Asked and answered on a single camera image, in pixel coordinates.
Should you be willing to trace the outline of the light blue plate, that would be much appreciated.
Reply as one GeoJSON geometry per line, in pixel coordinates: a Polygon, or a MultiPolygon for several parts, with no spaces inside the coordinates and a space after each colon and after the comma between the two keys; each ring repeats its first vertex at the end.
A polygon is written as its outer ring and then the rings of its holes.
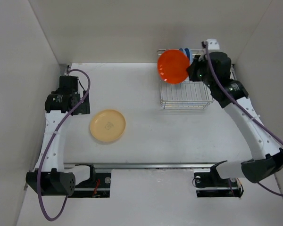
{"type": "Polygon", "coordinates": [[[192,50],[189,48],[184,48],[183,53],[186,55],[186,57],[189,59],[189,65],[193,62],[193,53],[192,50]]]}

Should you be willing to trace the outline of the wire dish rack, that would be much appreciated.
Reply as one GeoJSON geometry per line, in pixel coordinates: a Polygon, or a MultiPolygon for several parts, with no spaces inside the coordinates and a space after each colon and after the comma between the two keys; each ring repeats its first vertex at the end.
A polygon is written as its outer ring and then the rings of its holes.
{"type": "Polygon", "coordinates": [[[214,102],[210,90],[202,82],[186,78],[179,84],[163,80],[160,84],[160,104],[165,110],[202,111],[214,102]]]}

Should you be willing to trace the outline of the orange plate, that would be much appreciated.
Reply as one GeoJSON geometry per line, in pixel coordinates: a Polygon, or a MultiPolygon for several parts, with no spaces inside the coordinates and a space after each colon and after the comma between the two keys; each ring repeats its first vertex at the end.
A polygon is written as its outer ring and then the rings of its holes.
{"type": "Polygon", "coordinates": [[[186,69],[189,65],[189,59],[181,50],[168,49],[159,56],[157,70],[162,81],[179,84],[188,77],[186,69]]]}

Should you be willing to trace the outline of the beige plate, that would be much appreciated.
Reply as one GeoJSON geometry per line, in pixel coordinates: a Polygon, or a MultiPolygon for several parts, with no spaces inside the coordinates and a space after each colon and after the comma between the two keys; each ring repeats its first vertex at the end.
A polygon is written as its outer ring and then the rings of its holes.
{"type": "Polygon", "coordinates": [[[90,122],[92,136],[103,143],[118,140],[125,132],[125,117],[117,110],[106,109],[98,112],[90,122]]]}

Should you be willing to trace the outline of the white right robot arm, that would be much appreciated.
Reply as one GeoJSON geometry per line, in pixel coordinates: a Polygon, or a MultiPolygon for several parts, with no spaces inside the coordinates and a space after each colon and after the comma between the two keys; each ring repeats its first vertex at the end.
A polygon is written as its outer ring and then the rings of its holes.
{"type": "Polygon", "coordinates": [[[209,180],[218,186],[230,178],[259,183],[283,168],[283,141],[267,129],[252,106],[245,87],[231,79],[231,59],[220,51],[217,40],[201,43],[203,53],[187,68],[191,81],[201,81],[211,96],[232,118],[251,154],[246,161],[222,161],[210,168],[209,180]]]}

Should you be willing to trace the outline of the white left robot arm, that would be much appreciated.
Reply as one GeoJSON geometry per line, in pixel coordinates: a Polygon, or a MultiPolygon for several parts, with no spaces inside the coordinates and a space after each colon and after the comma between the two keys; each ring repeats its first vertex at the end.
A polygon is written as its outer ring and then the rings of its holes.
{"type": "Polygon", "coordinates": [[[70,118],[90,114],[89,99],[81,99],[79,80],[60,76],[59,87],[45,101],[45,132],[42,149],[32,172],[26,174],[27,184],[42,196],[72,196],[80,183],[90,187],[96,182],[91,165],[64,166],[64,150],[70,118]]]}

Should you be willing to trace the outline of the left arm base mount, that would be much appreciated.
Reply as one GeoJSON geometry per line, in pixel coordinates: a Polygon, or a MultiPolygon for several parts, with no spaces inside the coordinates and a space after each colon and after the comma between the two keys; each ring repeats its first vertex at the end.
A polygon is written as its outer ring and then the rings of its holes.
{"type": "Polygon", "coordinates": [[[90,167],[89,179],[76,185],[70,198],[109,198],[112,170],[98,169],[94,165],[88,166],[90,167]]]}

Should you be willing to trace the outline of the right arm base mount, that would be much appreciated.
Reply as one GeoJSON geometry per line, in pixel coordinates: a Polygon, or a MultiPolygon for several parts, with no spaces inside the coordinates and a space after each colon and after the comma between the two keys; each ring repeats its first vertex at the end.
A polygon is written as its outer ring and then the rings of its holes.
{"type": "Polygon", "coordinates": [[[239,179],[221,179],[210,172],[194,172],[192,184],[196,188],[198,198],[241,198],[244,194],[244,188],[239,179]]]}

